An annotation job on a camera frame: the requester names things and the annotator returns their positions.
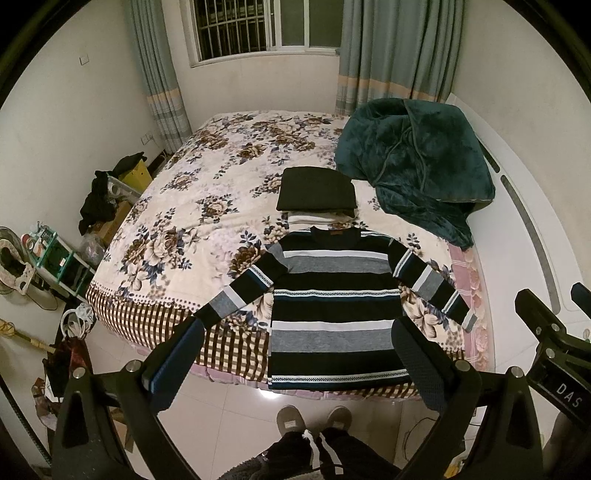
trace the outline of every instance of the floral blanket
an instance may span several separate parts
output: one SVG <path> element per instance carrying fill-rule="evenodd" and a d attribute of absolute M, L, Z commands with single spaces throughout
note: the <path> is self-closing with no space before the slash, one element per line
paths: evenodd
<path fill-rule="evenodd" d="M 97 316 L 132 344 L 152 349 L 287 233 L 275 209 L 286 167 L 334 168 L 347 117 L 309 112 L 242 112 L 212 118 L 167 163 L 117 231 L 87 298 Z M 470 334 L 403 289 L 404 308 L 452 358 L 488 367 L 488 318 L 473 252 L 382 212 L 374 189 L 354 181 L 353 225 L 398 238 L 455 284 L 476 311 Z M 297 225 L 294 229 L 305 228 Z M 347 228 L 332 225 L 329 228 Z M 193 371 L 216 381 L 266 388 L 272 295 L 208 331 Z M 412 384 L 338 393 L 405 398 Z"/>

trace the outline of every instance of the white wall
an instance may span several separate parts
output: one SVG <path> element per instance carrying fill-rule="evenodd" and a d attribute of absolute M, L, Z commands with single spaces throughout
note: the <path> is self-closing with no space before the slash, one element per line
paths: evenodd
<path fill-rule="evenodd" d="M 88 54 L 90 62 L 80 65 Z M 37 220 L 69 242 L 80 241 L 79 210 L 95 170 L 125 155 L 161 150 L 140 137 L 155 124 L 132 57 L 121 0 L 95 0 L 70 19 L 33 59 L 0 109 L 0 225 L 18 235 Z M 52 342 L 60 315 L 12 293 L 0 297 L 0 317 Z M 0 338 L 0 372 L 40 436 L 31 386 L 43 376 L 43 355 Z M 0 416 L 25 457 L 42 463 L 0 394 Z"/>
<path fill-rule="evenodd" d="M 262 55 L 191 68 L 179 0 L 163 0 L 174 69 L 193 130 L 217 113 L 335 111 L 339 57 Z"/>
<path fill-rule="evenodd" d="M 466 3 L 452 92 L 540 184 L 591 285 L 589 100 L 548 42 L 503 0 Z"/>

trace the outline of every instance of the teal blanket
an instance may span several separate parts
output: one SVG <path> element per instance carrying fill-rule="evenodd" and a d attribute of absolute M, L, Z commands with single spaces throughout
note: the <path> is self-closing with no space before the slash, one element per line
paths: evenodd
<path fill-rule="evenodd" d="M 451 244 L 474 244 L 466 218 L 495 186 L 472 127 L 453 105 L 386 98 L 354 111 L 339 138 L 336 168 L 375 188 L 386 213 Z"/>

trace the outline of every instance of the blue-gray curtain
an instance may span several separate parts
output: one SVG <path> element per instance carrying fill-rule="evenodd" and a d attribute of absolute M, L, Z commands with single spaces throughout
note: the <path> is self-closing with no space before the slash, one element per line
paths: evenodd
<path fill-rule="evenodd" d="M 161 0 L 125 0 L 125 13 L 148 104 L 166 152 L 175 153 L 191 136 L 191 125 L 178 88 Z"/>
<path fill-rule="evenodd" d="M 336 112 L 374 98 L 444 102 L 464 0 L 345 0 Z"/>

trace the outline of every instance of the screw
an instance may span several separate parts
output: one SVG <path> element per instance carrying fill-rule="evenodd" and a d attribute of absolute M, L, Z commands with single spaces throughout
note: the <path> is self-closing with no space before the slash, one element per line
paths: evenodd
<path fill-rule="evenodd" d="M 82 377 L 84 377 L 85 373 L 86 373 L 86 368 L 78 367 L 78 368 L 76 368 L 76 370 L 74 370 L 74 373 L 72 373 L 72 376 L 74 378 L 82 378 Z"/>
<path fill-rule="evenodd" d="M 521 378 L 521 377 L 523 377 L 523 370 L 519 367 L 511 367 L 511 374 L 515 378 Z"/>
<path fill-rule="evenodd" d="M 125 365 L 125 369 L 128 372 L 137 372 L 142 366 L 141 360 L 132 360 L 131 362 L 127 362 Z"/>
<path fill-rule="evenodd" d="M 455 365 L 460 372 L 467 372 L 470 370 L 470 364 L 465 360 L 458 360 Z"/>

